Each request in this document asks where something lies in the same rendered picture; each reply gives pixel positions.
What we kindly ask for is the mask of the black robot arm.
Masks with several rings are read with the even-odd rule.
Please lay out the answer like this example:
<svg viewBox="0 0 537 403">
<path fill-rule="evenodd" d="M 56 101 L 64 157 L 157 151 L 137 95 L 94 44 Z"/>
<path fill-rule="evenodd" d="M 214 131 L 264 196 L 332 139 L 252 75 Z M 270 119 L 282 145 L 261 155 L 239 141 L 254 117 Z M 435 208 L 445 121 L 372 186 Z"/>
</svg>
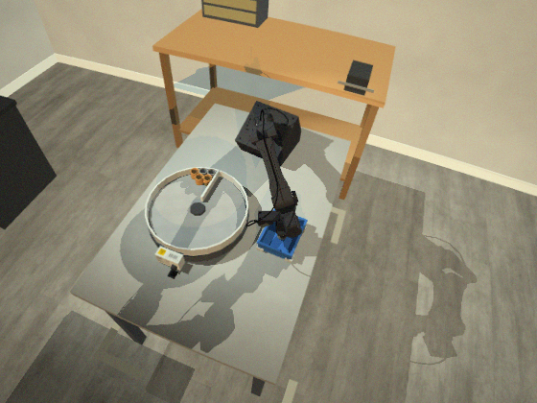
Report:
<svg viewBox="0 0 537 403">
<path fill-rule="evenodd" d="M 271 211 L 264 219 L 258 222 L 258 225 L 263 228 L 268 225 L 272 225 L 273 222 L 276 222 L 276 230 L 285 230 L 286 235 L 288 237 L 296 237 L 302 232 L 300 222 L 295 214 L 298 198 L 296 196 L 295 191 L 289 190 L 290 186 L 288 185 L 282 174 L 274 146 L 274 139 L 284 140 L 288 131 L 288 127 L 273 123 L 272 121 L 274 120 L 272 114 L 265 112 L 265 122 L 266 118 L 268 121 L 271 122 L 267 123 L 267 125 L 264 125 L 264 139 L 263 127 L 258 127 L 261 126 L 261 124 L 263 125 L 262 119 L 261 121 L 259 119 L 260 115 L 261 114 L 256 116 L 249 116 L 245 124 L 245 129 L 249 130 L 249 138 L 251 144 L 258 148 L 264 160 L 268 173 L 269 190 L 272 196 L 271 200 L 273 206 L 276 201 L 277 189 L 278 198 L 274 207 L 275 211 Z M 255 127 L 257 120 L 256 118 L 258 118 L 257 124 L 259 124 L 257 125 L 257 127 Z M 275 127 L 275 129 L 273 127 Z M 255 143 L 257 143 L 257 145 Z M 283 221 L 280 220 L 279 216 Z"/>
</svg>

